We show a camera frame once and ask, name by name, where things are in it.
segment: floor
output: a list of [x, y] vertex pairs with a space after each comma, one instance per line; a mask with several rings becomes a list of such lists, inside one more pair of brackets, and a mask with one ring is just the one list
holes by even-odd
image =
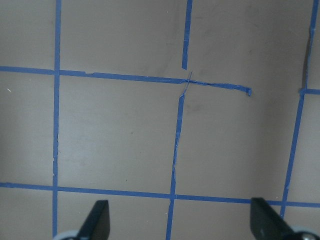
[[320, 231], [318, 0], [0, 2], [0, 239]]

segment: beige floor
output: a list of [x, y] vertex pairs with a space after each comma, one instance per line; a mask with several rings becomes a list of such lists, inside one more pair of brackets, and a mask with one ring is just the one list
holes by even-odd
[[[280, 213], [312, 0], [194, 0], [187, 70], [187, 0], [62, 0], [60, 38], [56, 1], [0, 4], [1, 240], [79, 229], [101, 199], [110, 202], [110, 240], [169, 240], [171, 198], [171, 240], [253, 239], [251, 197]], [[319, 64], [316, 31], [310, 89], [320, 89]], [[168, 82], [190, 71], [194, 81], [242, 85], [252, 95], [188, 86], [173, 192], [185, 84]], [[320, 96], [305, 95], [284, 216], [316, 232], [319, 106]]]

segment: blue tape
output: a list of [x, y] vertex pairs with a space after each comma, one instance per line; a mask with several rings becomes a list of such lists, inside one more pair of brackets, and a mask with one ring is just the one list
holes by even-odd
[[[13, 72], [13, 73], [56, 75], [56, 72], [54, 70], [27, 68], [27, 67], [0, 66], [0, 71]], [[85, 71], [73, 71], [73, 70], [60, 70], [59, 75], [72, 76], [72, 77], [84, 77], [84, 78], [97, 78], [97, 79], [114, 79], [114, 80], [128, 80], [128, 81], [137, 81], [137, 82], [165, 83], [165, 84], [184, 84], [188, 81], [188, 79], [182, 79], [182, 78], [122, 75], [122, 74], [103, 73], [103, 72], [86, 73]], [[215, 88], [238, 90], [238, 91], [247, 93], [248, 96], [251, 96], [251, 93], [252, 93], [252, 89], [250, 87], [246, 87], [242, 85], [235, 85], [235, 84], [229, 84], [229, 83], [209, 83], [209, 82], [196, 81], [196, 80], [190, 80], [190, 83], [195, 85], [211, 86]]]
[[314, 202], [287, 201], [286, 205], [290, 207], [301, 207], [301, 208], [320, 208], [320, 203], [314, 203]]
[[170, 240], [171, 239], [171, 231], [172, 231], [172, 222], [174, 217], [174, 207], [175, 207], [175, 198], [176, 196], [176, 164], [178, 159], [178, 147], [179, 147], [179, 140], [181, 136], [181, 130], [182, 130], [182, 120], [183, 120], [183, 114], [184, 114], [184, 102], [185, 102], [185, 95], [190, 83], [191, 74], [189, 75], [189, 79], [187, 80], [187, 84], [184, 88], [183, 93], [179, 97], [179, 103], [178, 103], [178, 114], [176, 119], [176, 130], [175, 130], [175, 140], [174, 140], [174, 150], [173, 150], [173, 163], [172, 163], [172, 173], [171, 173], [171, 186], [170, 186], [170, 205], [168, 209], [168, 218], [167, 218], [167, 224], [166, 224], [166, 234], [165, 239]]
[[153, 82], [153, 83], [169, 83], [169, 84], [179, 84], [184, 80], [181, 78], [122, 75], [122, 74], [102, 73], [102, 72], [86, 73], [85, 71], [72, 71], [72, 70], [60, 70], [60, 75], [97, 78], [97, 79], [115, 79], [115, 80], [128, 80], [128, 81]]
[[285, 183], [284, 183], [284, 189], [283, 189], [283, 195], [282, 195], [282, 204], [281, 204], [281, 210], [280, 210], [280, 216], [282, 218], [285, 217], [286, 205], [288, 204], [287, 200], [288, 200], [288, 194], [289, 194], [289, 187], [290, 187], [292, 170], [294, 167], [295, 154], [296, 154], [296, 148], [297, 148], [297, 142], [298, 142], [298, 135], [299, 135], [301, 117], [302, 117], [304, 101], [305, 101], [305, 94], [307, 92], [308, 92], [308, 94], [317, 94], [317, 92], [318, 92], [316, 89], [311, 89], [308, 91], [309, 67], [310, 67], [312, 45], [313, 45], [315, 29], [316, 29], [318, 6], [319, 6], [319, 0], [313, 0], [312, 14], [311, 14], [311, 21], [310, 21], [310, 28], [309, 28], [310, 36], [309, 36], [309, 44], [308, 44], [308, 50], [307, 50], [308, 51], [307, 63], [306, 63], [306, 69], [305, 69], [305, 73], [304, 73], [305, 74], [305, 86], [300, 91], [300, 99], [299, 99], [298, 109], [297, 109], [296, 118], [295, 118], [292, 144], [291, 144], [291, 150], [290, 150], [290, 157], [289, 157], [288, 168], [287, 168], [286, 176], [285, 176]]
[[320, 89], [308, 88], [305, 90], [305, 94], [320, 95]]
[[222, 89], [238, 90], [238, 91], [247, 93], [248, 96], [251, 96], [251, 94], [252, 94], [252, 89], [250, 87], [246, 87], [246, 86], [242, 86], [242, 85], [235, 85], [235, 84], [230, 84], [230, 83], [208, 83], [208, 82], [204, 82], [204, 81], [195, 81], [195, 80], [190, 80], [190, 83], [196, 84], [196, 85], [202, 85], [202, 86], [222, 88]]
[[[54, 187], [47, 186], [47, 185], [21, 184], [21, 183], [12, 183], [12, 182], [0, 182], [0, 188], [27, 189], [27, 190], [40, 190], [40, 191], [52, 191], [54, 189]], [[218, 202], [218, 203], [235, 203], [235, 204], [250, 204], [251, 203], [250, 199], [245, 199], [245, 198], [228, 198], [228, 197], [179, 195], [179, 194], [175, 194], [173, 196], [172, 194], [167, 194], [167, 193], [141, 192], [141, 191], [121, 191], [121, 190], [64, 187], [64, 186], [58, 186], [55, 188], [55, 190], [57, 192], [67, 192], [67, 193], [116, 195], [116, 196], [131, 196], [131, 197], [158, 198], [158, 199], [172, 199], [173, 198], [173, 199], [179, 199], [179, 200]], [[283, 203], [282, 201], [272, 201], [272, 200], [267, 200], [267, 202], [273, 206], [281, 206]], [[304, 208], [320, 208], [320, 203], [288, 201], [288, 202], [286, 202], [286, 206], [304, 207]]]
[[313, 0], [312, 14], [311, 14], [311, 21], [310, 21], [310, 28], [309, 28], [309, 43], [308, 43], [308, 50], [307, 50], [308, 54], [307, 54], [306, 70], [305, 70], [305, 88], [306, 89], [308, 88], [309, 67], [310, 67], [310, 60], [311, 60], [312, 45], [313, 45], [315, 31], [316, 31], [318, 6], [319, 6], [319, 0]]
[[18, 67], [18, 66], [0, 66], [0, 72], [43, 74], [43, 75], [54, 75], [55, 74], [54, 70], [41, 69], [41, 68]]
[[[216, 196], [195, 196], [195, 195], [176, 195], [179, 200], [191, 200], [202, 202], [218, 202], [218, 203], [233, 203], [233, 204], [250, 204], [251, 199], [246, 198], [230, 198], [230, 197], [216, 197]], [[267, 201], [268, 204], [274, 206], [281, 206], [282, 201]]]
[[292, 137], [292, 144], [291, 144], [291, 150], [290, 150], [290, 157], [289, 157], [289, 163], [286, 170], [286, 176], [285, 176], [285, 182], [284, 182], [284, 189], [282, 194], [282, 204], [281, 204], [281, 210], [280, 210], [280, 216], [284, 218], [285, 211], [286, 211], [286, 204], [288, 199], [288, 193], [289, 193], [289, 186], [291, 181], [291, 175], [292, 170], [294, 167], [294, 160], [295, 160], [295, 154], [296, 154], [296, 148], [297, 148], [297, 142], [298, 142], [298, 135], [299, 135], [299, 129], [300, 129], [300, 123], [301, 123], [301, 117], [303, 113], [304, 108], [304, 101], [305, 101], [305, 91], [304, 89], [300, 92], [300, 99], [298, 104], [298, 109], [296, 112], [296, 118], [295, 118], [295, 124], [294, 124], [294, 131], [293, 131], [293, 137]]
[[183, 51], [182, 51], [182, 68], [183, 69], [187, 69], [187, 66], [188, 66], [188, 48], [189, 48], [189, 39], [190, 39], [191, 12], [192, 12], [192, 0], [187, 0], [186, 12], [185, 12], [185, 24], [184, 24]]
[[[184, 84], [187, 83], [188, 79], [182, 78], [169, 78], [169, 77], [157, 77], [157, 76], [139, 76], [139, 75], [122, 75], [113, 73], [86, 73], [84, 71], [72, 71], [72, 70], [61, 70], [60, 75], [73, 76], [73, 77], [85, 77], [85, 78], [98, 78], [98, 79], [114, 79], [114, 80], [128, 80], [128, 81], [141, 81], [141, 82], [152, 82], [152, 83], [166, 83], [166, 84]], [[238, 90], [247, 93], [251, 96], [252, 89], [250, 87], [235, 85], [229, 83], [209, 83], [204, 81], [190, 80], [190, 84], [211, 86], [222, 89]]]
[[44, 191], [52, 191], [53, 189], [52, 186], [21, 184], [21, 183], [12, 183], [12, 182], [0, 182], [0, 188], [31, 189], [31, 190], [44, 190]]
[[78, 188], [78, 187], [64, 187], [64, 186], [58, 186], [57, 190], [59, 192], [70, 192], [70, 193], [119, 195], [119, 196], [132, 196], [132, 197], [144, 197], [144, 198], [158, 198], [158, 199], [169, 199], [171, 197], [170, 194], [166, 194], [166, 193], [121, 191], [121, 190]]
[[174, 219], [174, 207], [175, 207], [175, 199], [170, 199], [170, 205], [168, 210], [168, 220], [166, 222], [166, 233], [165, 233], [165, 240], [171, 239], [171, 232], [172, 232], [172, 222]]
[[53, 178], [52, 178], [52, 237], [58, 232], [58, 135], [60, 87], [60, 36], [62, 0], [55, 1], [54, 37], [54, 99], [53, 99]]

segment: grid line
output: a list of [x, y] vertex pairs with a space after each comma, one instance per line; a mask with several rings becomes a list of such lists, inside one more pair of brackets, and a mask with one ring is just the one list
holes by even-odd
[[173, 150], [173, 163], [172, 163], [172, 172], [171, 172], [171, 186], [170, 186], [170, 205], [168, 209], [168, 218], [166, 224], [166, 233], [165, 239], [171, 239], [171, 231], [172, 231], [172, 222], [174, 217], [174, 207], [175, 207], [175, 199], [176, 199], [176, 163], [178, 159], [178, 147], [179, 147], [179, 140], [182, 131], [182, 119], [184, 115], [184, 103], [185, 103], [185, 94], [190, 82], [191, 74], [189, 75], [188, 82], [185, 86], [185, 89], [181, 96], [179, 97], [178, 102], [178, 113], [176, 119], [176, 130], [175, 130], [175, 140], [174, 140], [174, 150]]
[[52, 177], [52, 237], [58, 232], [58, 136], [59, 136], [59, 87], [60, 87], [60, 36], [62, 0], [55, 2], [54, 35], [54, 102], [53, 102], [53, 177]]
[[[289, 188], [290, 188], [290, 181], [291, 181], [292, 171], [294, 168], [300, 123], [301, 123], [301, 118], [302, 118], [302, 113], [304, 108], [305, 93], [308, 91], [308, 81], [309, 81], [308, 74], [309, 74], [309, 68], [310, 68], [312, 45], [313, 45], [313, 40], [314, 40], [315, 30], [316, 30], [318, 5], [319, 5], [319, 0], [313, 0], [312, 14], [311, 14], [311, 20], [310, 20], [310, 27], [309, 27], [309, 41], [307, 45], [306, 67], [303, 73], [305, 77], [305, 86], [300, 91], [300, 98], [299, 98], [298, 108], [296, 112], [289, 162], [286, 170], [286, 176], [285, 176], [285, 182], [284, 182], [284, 188], [283, 188], [283, 194], [282, 194], [282, 205], [280, 210], [280, 216], [282, 218], [285, 217], [286, 205], [287, 205]], [[315, 89], [310, 91], [310, 93], [313, 93], [313, 94], [317, 92], [318, 91], [316, 91]]]
[[[13, 182], [0, 182], [0, 188], [26, 189], [26, 190], [37, 190], [37, 191], [53, 191], [54, 187], [48, 186], [48, 185], [34, 185], [34, 184], [23, 184], [23, 183], [13, 183]], [[169, 193], [157, 193], [157, 192], [123, 191], [123, 190], [67, 187], [67, 186], [58, 186], [56, 189], [58, 192], [66, 192], [66, 193], [129, 196], [129, 197], [156, 198], [156, 199], [171, 199], [173, 197]], [[174, 199], [176, 199], [176, 200], [177, 199], [178, 200], [189, 200], [189, 201], [201, 201], [201, 202], [233, 203], [233, 204], [250, 204], [251, 203], [251, 200], [249, 198], [183, 195], [183, 194], [175, 194]], [[281, 206], [282, 205], [282, 201], [267, 200], [267, 202], [272, 206]], [[301, 208], [320, 208], [320, 203], [287, 201], [286, 206], [301, 207]]]
[[187, 69], [188, 66], [188, 49], [190, 40], [190, 27], [191, 27], [191, 12], [192, 12], [193, 0], [187, 0], [185, 11], [185, 24], [184, 24], [184, 38], [183, 38], [183, 50], [182, 50], [182, 65], [183, 69]]

